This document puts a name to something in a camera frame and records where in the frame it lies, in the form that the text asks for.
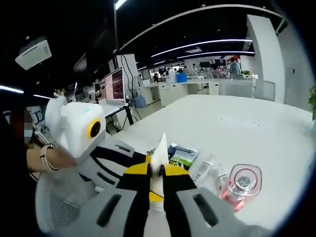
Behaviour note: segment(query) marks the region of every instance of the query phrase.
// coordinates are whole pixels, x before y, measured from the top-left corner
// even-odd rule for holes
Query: robot camera eye
[[[96,137],[101,129],[101,123],[100,121],[94,121],[91,123],[89,130],[88,130],[88,137],[89,138],[94,138]]]

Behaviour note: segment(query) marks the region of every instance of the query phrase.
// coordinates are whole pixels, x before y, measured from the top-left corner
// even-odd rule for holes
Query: hand
[[[41,149],[34,147],[27,150],[27,164],[32,172],[48,171],[40,160]],[[74,159],[59,148],[47,149],[47,159],[54,168],[71,168],[76,165]]]

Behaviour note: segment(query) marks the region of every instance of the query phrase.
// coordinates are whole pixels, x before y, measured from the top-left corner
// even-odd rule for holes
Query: blue bucket
[[[177,82],[187,82],[187,75],[185,73],[177,74]]]

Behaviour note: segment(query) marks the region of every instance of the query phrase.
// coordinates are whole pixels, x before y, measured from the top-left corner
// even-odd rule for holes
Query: ceiling
[[[0,23],[1,85],[22,89],[30,95],[51,97],[55,88],[75,81],[88,83],[106,74],[109,70],[107,61],[115,48],[113,1],[116,0],[29,0],[24,3],[14,0],[6,3],[1,8],[7,14],[1,15]],[[117,11],[119,48],[153,24],[203,4],[245,4],[274,10],[268,0],[195,0],[190,3],[182,0],[127,0]],[[151,55],[201,41],[245,39],[247,14],[269,17],[275,29],[281,21],[278,16],[241,7],[203,10],[153,28],[126,45],[121,52],[135,53],[139,68],[150,67],[162,60],[175,61],[192,48],[154,58]],[[40,36],[47,38],[53,56],[25,71],[14,60],[21,47]],[[212,43],[199,47],[203,52],[241,51],[243,43]],[[89,70],[78,75],[73,67],[84,53],[87,53]],[[9,99],[12,104],[16,102],[15,97]],[[6,99],[8,95],[0,91],[2,98]],[[28,104],[39,103],[35,99]]]

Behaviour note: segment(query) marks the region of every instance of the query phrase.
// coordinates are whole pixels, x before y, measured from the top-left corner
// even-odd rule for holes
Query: white robot head
[[[56,143],[82,163],[105,137],[105,117],[98,104],[71,102],[60,96],[49,100],[45,123]]]

